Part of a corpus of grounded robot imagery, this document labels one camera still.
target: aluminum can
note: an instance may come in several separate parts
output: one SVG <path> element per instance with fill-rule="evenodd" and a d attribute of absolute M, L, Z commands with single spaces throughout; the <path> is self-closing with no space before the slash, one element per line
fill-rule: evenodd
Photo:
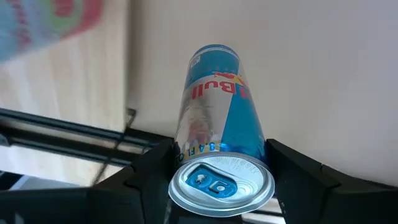
<path fill-rule="evenodd" d="M 230 217 L 263 206 L 275 182 L 241 61 L 224 45 L 191 58 L 176 141 L 170 198 L 182 208 Z"/>

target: blurry object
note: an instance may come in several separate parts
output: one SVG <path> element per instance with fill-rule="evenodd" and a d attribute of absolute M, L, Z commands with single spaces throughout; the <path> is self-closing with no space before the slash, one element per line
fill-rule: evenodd
<path fill-rule="evenodd" d="M 0 61 L 87 30 L 102 6 L 102 0 L 1 1 Z"/>

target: can lid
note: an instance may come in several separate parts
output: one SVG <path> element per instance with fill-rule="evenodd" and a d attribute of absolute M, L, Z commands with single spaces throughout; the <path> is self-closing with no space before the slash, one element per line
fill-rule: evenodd
<path fill-rule="evenodd" d="M 169 195 L 179 206 L 210 217 L 250 212 L 272 198 L 275 182 L 261 161 L 235 152 L 202 154 L 179 168 Z"/>

